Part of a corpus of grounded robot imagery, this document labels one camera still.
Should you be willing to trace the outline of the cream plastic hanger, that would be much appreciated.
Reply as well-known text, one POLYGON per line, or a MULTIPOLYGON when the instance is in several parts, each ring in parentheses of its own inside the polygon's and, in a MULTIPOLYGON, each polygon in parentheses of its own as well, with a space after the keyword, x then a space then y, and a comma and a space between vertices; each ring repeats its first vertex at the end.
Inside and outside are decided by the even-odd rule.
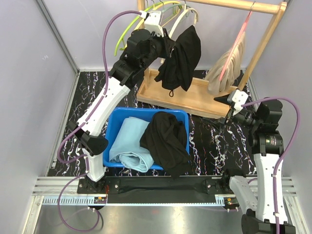
POLYGON ((176 28, 178 27, 178 25, 182 22, 182 20, 184 18, 186 18, 189 13, 193 13, 194 14, 194 19, 193 19, 193 26, 196 25, 197 22, 199 22, 199 13, 196 9, 188 6, 186 3, 183 4, 184 8, 183 8, 183 12, 178 16, 178 18, 175 20, 170 32, 169 32, 169 37, 171 38, 176 30, 176 28))

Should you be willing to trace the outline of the black trousers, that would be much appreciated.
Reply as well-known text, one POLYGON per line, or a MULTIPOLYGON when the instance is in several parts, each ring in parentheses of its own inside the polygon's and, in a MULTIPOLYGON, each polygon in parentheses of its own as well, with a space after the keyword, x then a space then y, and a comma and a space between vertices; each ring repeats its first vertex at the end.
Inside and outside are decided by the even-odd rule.
POLYGON ((185 125, 171 113, 160 111, 153 115, 140 139, 140 146, 147 149, 154 162, 174 179, 191 169, 185 125))
POLYGON ((174 89, 181 87, 187 91, 193 80, 194 70, 201 58, 201 41, 193 25, 188 27, 175 41, 171 57, 159 67, 156 82, 174 96, 174 89))

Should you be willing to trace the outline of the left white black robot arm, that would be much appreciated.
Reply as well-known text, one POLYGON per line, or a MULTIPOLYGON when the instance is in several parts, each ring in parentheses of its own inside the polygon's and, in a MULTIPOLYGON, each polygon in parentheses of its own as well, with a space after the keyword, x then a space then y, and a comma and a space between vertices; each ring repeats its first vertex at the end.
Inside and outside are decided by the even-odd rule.
POLYGON ((147 29, 134 30, 127 40, 127 47, 109 72, 103 90, 77 122, 70 122, 69 129, 81 144, 86 158, 88 187, 94 193, 105 188, 102 154, 108 140, 101 135, 104 123, 119 102, 143 79, 145 70, 157 58, 168 58, 174 45, 175 41, 165 28, 162 34, 147 29))

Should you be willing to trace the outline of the pink plastic hanger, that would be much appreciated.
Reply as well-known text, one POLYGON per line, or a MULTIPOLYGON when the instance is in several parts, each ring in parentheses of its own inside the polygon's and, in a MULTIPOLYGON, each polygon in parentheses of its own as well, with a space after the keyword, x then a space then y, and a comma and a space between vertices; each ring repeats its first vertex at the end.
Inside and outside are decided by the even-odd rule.
POLYGON ((235 39, 235 42, 234 42, 234 44, 233 44, 233 46, 232 46, 232 48, 231 48, 231 50, 230 50, 230 52, 229 52, 229 55, 228 55, 228 57, 227 57, 227 60, 226 60, 226 62, 225 62, 224 65, 223 65, 222 71, 221 71, 220 76, 219 76, 219 81, 222 81, 223 75, 224 75, 224 73, 225 73, 225 71, 226 71, 226 69, 227 69, 227 67, 228 67, 228 65, 229 65, 229 63, 230 63, 230 60, 231 60, 231 57, 232 57, 232 55, 233 55, 233 53, 234 53, 234 51, 235 51, 235 48, 237 47, 237 45, 238 45, 238 43, 239 43, 239 40, 240 40, 240 38, 242 37, 243 33, 246 31, 246 27, 247 27, 247 25, 248 25, 250 16, 251 16, 251 14, 252 14, 252 9, 253 9, 254 4, 255 4, 255 1, 252 3, 251 8, 250 8, 250 11, 249 11, 249 13, 248 13, 248 15, 247 15, 247 17, 246 17, 244 23, 242 24, 242 27, 241 27, 241 29, 240 29, 240 31, 239 31, 239 33, 238 33, 236 39, 235 39))

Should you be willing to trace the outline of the beige trousers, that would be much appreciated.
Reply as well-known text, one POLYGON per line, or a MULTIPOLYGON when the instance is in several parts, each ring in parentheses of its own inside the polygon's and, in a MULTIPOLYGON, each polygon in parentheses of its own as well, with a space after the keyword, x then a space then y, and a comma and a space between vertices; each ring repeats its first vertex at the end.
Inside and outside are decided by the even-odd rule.
POLYGON ((240 76, 241 63, 245 52, 245 39, 246 32, 243 32, 233 53, 230 55, 231 49, 224 53, 206 74, 205 80, 209 82, 209 94, 216 96, 228 91, 240 76))

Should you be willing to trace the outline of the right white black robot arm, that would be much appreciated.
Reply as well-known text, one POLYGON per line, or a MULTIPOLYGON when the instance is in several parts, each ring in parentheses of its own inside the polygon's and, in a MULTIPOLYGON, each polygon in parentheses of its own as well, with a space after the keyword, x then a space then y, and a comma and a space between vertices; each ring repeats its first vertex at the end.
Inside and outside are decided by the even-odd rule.
POLYGON ((230 95, 214 98, 230 109, 218 122, 236 122, 249 130, 249 145, 257 169, 257 195, 250 188, 250 180, 239 170, 227 169, 219 182, 226 193, 234 193, 243 212, 241 229, 244 234, 294 234, 296 228, 286 215, 281 166, 285 155, 283 138, 277 130, 283 104, 265 98, 255 112, 243 109, 247 94, 235 90, 230 95))

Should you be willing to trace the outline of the light blue trousers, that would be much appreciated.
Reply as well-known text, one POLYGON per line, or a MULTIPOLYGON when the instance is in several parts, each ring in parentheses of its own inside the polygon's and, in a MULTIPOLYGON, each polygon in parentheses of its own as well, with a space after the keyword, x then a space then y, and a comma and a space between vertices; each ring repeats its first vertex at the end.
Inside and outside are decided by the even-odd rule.
POLYGON ((110 162, 145 173, 154 163, 149 150, 140 146, 140 139, 149 122, 136 117, 126 118, 109 151, 110 162))

